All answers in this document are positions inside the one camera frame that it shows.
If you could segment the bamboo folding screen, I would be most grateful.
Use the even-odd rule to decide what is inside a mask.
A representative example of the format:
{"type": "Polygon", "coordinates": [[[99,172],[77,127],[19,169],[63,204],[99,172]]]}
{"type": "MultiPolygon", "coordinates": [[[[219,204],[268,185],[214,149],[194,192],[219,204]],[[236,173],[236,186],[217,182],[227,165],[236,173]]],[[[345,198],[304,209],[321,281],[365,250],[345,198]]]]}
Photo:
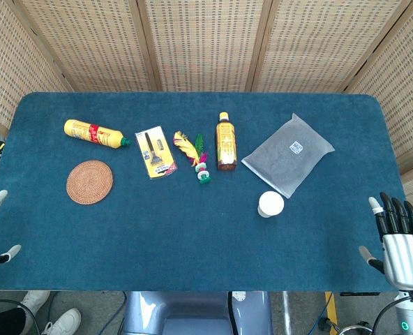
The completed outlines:
{"type": "Polygon", "coordinates": [[[413,0],[0,0],[0,135],[33,91],[370,94],[413,203],[413,0]]]}

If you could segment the grey plastic pouch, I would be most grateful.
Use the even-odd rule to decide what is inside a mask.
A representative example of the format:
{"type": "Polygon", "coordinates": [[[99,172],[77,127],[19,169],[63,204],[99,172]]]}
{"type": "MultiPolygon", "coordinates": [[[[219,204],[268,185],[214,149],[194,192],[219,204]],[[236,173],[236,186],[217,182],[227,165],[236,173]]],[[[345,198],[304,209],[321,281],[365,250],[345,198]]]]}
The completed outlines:
{"type": "Polygon", "coordinates": [[[273,135],[241,162],[289,199],[334,147],[302,118],[292,114],[273,135]]]}

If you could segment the razor in yellow blister pack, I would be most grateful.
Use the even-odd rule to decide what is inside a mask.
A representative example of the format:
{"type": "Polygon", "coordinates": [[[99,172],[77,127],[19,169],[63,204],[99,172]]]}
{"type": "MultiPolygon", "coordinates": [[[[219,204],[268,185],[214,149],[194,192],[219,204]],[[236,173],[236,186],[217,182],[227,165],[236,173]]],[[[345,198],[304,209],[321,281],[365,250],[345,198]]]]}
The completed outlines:
{"type": "Polygon", "coordinates": [[[135,134],[150,179],[165,177],[177,170],[164,132],[156,126],[135,134]]]}

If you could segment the amber bottle yellow cap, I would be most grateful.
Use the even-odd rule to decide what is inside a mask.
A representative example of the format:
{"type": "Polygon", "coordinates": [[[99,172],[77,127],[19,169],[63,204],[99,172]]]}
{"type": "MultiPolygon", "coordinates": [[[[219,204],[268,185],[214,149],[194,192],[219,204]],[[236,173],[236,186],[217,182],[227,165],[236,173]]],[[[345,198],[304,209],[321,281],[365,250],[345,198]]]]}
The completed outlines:
{"type": "Polygon", "coordinates": [[[227,112],[219,114],[219,122],[216,126],[216,152],[219,170],[235,170],[237,165],[235,128],[227,112]]]}

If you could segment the white paper cup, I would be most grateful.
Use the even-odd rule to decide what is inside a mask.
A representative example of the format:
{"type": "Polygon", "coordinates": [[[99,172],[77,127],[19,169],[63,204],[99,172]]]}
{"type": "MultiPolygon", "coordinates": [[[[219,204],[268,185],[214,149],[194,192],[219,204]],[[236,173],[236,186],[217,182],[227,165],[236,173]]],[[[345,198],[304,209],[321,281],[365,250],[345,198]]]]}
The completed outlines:
{"type": "Polygon", "coordinates": [[[261,194],[258,202],[257,212],[263,218],[279,215],[285,206],[282,195],[274,191],[261,194]]]}

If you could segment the round woven brown coaster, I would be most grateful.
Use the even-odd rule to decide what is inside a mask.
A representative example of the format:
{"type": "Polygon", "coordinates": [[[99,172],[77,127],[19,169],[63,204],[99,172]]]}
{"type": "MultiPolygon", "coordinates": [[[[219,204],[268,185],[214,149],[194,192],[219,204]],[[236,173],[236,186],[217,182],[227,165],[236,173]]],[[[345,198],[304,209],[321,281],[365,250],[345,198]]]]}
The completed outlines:
{"type": "Polygon", "coordinates": [[[110,167],[102,161],[90,160],[80,163],[70,172],[66,192],[72,201],[90,205],[103,200],[112,186],[110,167]]]}

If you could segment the white sneaker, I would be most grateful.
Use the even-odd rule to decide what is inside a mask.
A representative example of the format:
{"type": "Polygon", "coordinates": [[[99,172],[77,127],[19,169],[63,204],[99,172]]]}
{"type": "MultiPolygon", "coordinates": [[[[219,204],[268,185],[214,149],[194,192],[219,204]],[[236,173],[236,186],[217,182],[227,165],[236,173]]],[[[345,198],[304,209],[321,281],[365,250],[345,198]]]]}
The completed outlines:
{"type": "Polygon", "coordinates": [[[56,322],[48,322],[41,335],[74,335],[80,323],[80,312],[72,308],[62,314],[56,322]]]}
{"type": "Polygon", "coordinates": [[[49,296],[49,290],[30,290],[25,294],[21,305],[27,307],[33,315],[36,315],[49,296]]]}

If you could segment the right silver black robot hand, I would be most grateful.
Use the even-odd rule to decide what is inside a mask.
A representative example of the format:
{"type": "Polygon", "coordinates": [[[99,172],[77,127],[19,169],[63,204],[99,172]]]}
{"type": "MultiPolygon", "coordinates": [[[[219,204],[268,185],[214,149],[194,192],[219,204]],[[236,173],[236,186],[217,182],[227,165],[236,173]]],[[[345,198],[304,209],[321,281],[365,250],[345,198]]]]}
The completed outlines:
{"type": "Polygon", "coordinates": [[[389,284],[401,291],[413,291],[413,205],[380,193],[381,202],[369,197],[383,252],[378,260],[365,247],[359,247],[364,261],[384,274],[389,284]]]}

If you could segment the colourful feather shuttlecock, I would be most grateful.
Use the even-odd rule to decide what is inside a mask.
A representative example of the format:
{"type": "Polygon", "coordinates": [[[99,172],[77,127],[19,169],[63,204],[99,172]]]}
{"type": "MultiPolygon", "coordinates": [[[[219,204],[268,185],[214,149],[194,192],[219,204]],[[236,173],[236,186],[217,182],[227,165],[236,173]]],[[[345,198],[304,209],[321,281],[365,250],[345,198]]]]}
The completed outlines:
{"type": "Polygon", "coordinates": [[[197,174],[199,183],[209,183],[211,181],[211,177],[209,171],[207,170],[208,154],[204,150],[203,135],[198,133],[195,141],[191,142],[186,134],[181,131],[177,131],[173,136],[173,143],[190,160],[191,166],[195,168],[195,173],[197,174]]]}

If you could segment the yellow bottle green cap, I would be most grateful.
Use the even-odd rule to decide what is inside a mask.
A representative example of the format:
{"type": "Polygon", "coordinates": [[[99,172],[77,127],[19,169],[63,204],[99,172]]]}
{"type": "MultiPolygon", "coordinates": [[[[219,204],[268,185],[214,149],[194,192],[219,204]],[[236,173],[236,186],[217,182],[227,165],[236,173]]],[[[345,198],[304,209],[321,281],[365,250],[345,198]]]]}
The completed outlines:
{"type": "Polygon", "coordinates": [[[112,130],[96,124],[89,124],[76,119],[69,119],[64,124],[64,133],[68,136],[100,144],[113,149],[127,147],[131,141],[121,131],[112,130]]]}

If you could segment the blue-grey robot torso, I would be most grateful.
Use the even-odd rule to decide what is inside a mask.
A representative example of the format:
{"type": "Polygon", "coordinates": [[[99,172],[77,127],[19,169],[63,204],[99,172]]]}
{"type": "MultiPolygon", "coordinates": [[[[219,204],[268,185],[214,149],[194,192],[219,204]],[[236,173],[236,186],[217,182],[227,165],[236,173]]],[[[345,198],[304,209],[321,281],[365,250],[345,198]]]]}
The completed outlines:
{"type": "Polygon", "coordinates": [[[266,291],[130,291],[121,335],[273,335],[266,291]]]}

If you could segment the black trouser leg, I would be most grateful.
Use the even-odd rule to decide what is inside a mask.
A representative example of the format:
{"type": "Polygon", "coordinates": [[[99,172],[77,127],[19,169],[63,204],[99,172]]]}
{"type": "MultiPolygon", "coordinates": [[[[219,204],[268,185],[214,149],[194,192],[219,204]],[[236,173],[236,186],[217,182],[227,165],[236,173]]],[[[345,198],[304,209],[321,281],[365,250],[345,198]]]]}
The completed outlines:
{"type": "Polygon", "coordinates": [[[0,313],[0,335],[21,335],[26,325],[23,308],[12,308],[0,313]]]}

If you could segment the blue table cloth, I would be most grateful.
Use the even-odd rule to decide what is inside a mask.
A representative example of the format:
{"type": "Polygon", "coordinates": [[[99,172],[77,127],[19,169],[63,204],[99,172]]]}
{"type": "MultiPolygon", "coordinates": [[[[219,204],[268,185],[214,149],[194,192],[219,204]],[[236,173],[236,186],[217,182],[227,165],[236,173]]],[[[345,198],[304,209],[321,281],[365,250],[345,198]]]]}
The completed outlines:
{"type": "Polygon", "coordinates": [[[15,111],[0,161],[0,290],[334,290],[391,286],[358,248],[382,250],[368,198],[404,196],[379,102],[363,94],[31,93],[15,111]],[[239,158],[301,117],[335,151],[324,156],[277,216],[257,203],[269,186],[245,165],[216,167],[222,111],[239,158]],[[111,149],[67,136],[78,119],[122,131],[160,126],[167,139],[203,134],[211,181],[201,185],[172,148],[177,170],[150,179],[136,142],[111,149]],[[70,172],[106,163],[113,186],[100,202],[72,201],[70,172]]]}

